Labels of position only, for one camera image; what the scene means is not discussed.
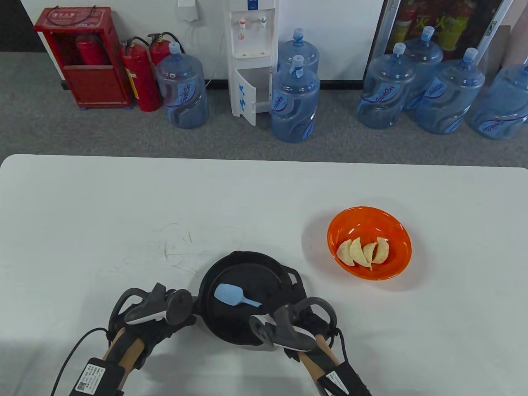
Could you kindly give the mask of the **person's right hand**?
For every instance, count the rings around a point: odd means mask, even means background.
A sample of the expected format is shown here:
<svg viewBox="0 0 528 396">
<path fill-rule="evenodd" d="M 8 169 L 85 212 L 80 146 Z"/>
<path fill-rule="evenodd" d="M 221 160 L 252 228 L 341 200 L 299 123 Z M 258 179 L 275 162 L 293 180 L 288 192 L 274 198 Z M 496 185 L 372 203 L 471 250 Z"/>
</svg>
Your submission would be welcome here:
<svg viewBox="0 0 528 396">
<path fill-rule="evenodd" d="M 336 325 L 331 325 L 312 311 L 302 313 L 294 325 L 313 334 L 317 346 L 311 351 L 284 349 L 283 351 L 288 358 L 303 363 L 313 362 L 325 372 L 348 360 L 343 333 Z M 336 336 L 341 341 L 343 360 L 338 359 L 332 352 L 332 345 Z"/>
</svg>

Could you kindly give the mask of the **person's left hand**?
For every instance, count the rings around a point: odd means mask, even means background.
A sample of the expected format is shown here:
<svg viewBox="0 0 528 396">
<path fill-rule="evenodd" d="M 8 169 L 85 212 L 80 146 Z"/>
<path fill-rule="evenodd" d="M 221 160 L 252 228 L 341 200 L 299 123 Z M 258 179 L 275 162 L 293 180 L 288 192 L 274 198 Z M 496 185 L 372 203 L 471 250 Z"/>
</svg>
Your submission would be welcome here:
<svg viewBox="0 0 528 396">
<path fill-rule="evenodd" d="M 109 318 L 109 349 L 104 360 L 119 363 L 132 345 L 140 341 L 143 348 L 131 364 L 139 370 L 159 343 L 196 324 L 195 301 L 188 290 L 166 289 L 161 283 L 156 283 L 151 292 L 139 288 L 125 290 Z"/>
</svg>

